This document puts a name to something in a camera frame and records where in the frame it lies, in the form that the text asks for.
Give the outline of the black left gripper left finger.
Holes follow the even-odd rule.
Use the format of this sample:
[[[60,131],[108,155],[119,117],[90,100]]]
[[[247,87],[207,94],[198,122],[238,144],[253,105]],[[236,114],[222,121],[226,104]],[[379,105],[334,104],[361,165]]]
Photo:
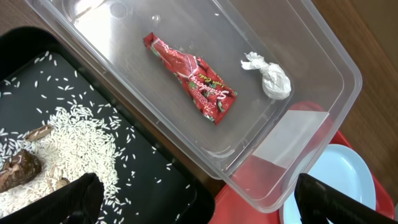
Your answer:
[[[1,218],[1,224],[95,224],[104,200],[104,185],[86,173],[40,200]]]

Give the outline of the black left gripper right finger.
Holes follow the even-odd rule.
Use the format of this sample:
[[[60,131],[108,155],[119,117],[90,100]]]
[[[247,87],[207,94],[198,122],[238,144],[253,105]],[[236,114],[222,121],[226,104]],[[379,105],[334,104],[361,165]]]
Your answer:
[[[298,176],[294,196],[302,224],[397,224],[308,174]]]

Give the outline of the white tissue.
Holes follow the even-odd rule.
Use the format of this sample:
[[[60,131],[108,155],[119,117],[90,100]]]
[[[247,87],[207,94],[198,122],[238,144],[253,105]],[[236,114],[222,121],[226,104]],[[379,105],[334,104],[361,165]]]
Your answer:
[[[262,74],[262,88],[264,93],[273,100],[284,100],[292,91],[289,77],[277,63],[266,62],[264,57],[249,52],[245,54],[246,61],[241,61],[244,70],[259,70]]]

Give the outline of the red snack wrapper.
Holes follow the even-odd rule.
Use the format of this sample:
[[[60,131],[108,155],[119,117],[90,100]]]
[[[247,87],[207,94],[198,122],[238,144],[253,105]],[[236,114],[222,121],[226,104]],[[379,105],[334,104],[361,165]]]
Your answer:
[[[143,38],[143,43],[176,76],[202,115],[219,124],[235,102],[237,92],[202,58],[169,47],[152,32]]]

